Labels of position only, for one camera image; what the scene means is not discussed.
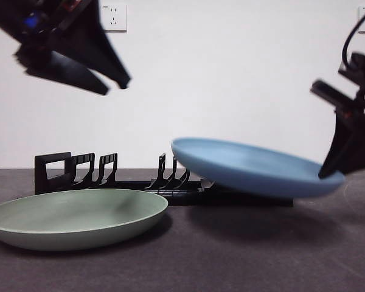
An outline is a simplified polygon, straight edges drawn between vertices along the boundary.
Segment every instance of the tabletop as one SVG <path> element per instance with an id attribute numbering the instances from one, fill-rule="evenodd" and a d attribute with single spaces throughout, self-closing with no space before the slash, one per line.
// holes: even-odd
<path id="1" fill-rule="evenodd" d="M 33 170 L 0 170 L 0 203 L 30 195 Z M 154 228 L 104 248 L 0 242 L 2 291 L 365 291 L 365 171 L 293 207 L 171 206 Z"/>

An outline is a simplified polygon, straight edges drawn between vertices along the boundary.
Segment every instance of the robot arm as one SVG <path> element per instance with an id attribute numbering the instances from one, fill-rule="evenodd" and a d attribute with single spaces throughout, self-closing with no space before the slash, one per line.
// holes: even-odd
<path id="1" fill-rule="evenodd" d="M 365 55 L 353 53 L 347 62 L 347 46 L 365 17 L 350 33 L 343 50 L 339 73 L 360 87 L 354 99 L 322 80 L 313 83 L 311 92 L 336 107 L 336 127 L 330 151 L 319 172 L 325 178 L 336 170 L 348 174 L 365 168 Z"/>
<path id="2" fill-rule="evenodd" d="M 21 43 L 15 55 L 29 75 L 106 94 L 93 69 L 127 88 L 98 0 L 0 0 L 0 28 Z"/>

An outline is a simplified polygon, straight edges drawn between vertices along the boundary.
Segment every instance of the plate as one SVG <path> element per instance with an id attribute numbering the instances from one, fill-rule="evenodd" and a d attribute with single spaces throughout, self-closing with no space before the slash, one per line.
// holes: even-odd
<path id="1" fill-rule="evenodd" d="M 321 165 L 285 153 L 228 141 L 179 138 L 176 159 L 194 173 L 221 185 L 282 198 L 321 196 L 345 180 L 336 172 L 319 179 Z"/>
<path id="2" fill-rule="evenodd" d="M 155 225 L 168 202 L 137 190 L 72 190 L 0 204 L 0 240 L 38 251 L 96 248 Z"/>

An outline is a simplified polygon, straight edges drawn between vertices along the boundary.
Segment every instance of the blue plate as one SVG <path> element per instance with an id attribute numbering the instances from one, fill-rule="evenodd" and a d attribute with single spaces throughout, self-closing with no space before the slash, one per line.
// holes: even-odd
<path id="1" fill-rule="evenodd" d="M 194 173 L 221 185 L 258 195 L 304 198 L 331 193 L 342 173 L 319 179 L 321 165 L 264 148 L 227 141 L 180 138 L 172 142 L 176 159 Z"/>

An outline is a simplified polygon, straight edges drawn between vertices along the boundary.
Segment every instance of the white wall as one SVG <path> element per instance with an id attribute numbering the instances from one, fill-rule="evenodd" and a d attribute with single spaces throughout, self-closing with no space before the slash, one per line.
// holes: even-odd
<path id="1" fill-rule="evenodd" d="M 130 89 L 106 97 L 27 77 L 0 31 L 0 168 L 35 155 L 117 151 L 120 167 L 152 168 L 180 136 L 214 137 L 322 162 L 333 107 L 309 93 L 340 77 L 359 0 L 131 0 L 128 33 L 109 34 Z M 351 48 L 365 52 L 365 35 Z"/>

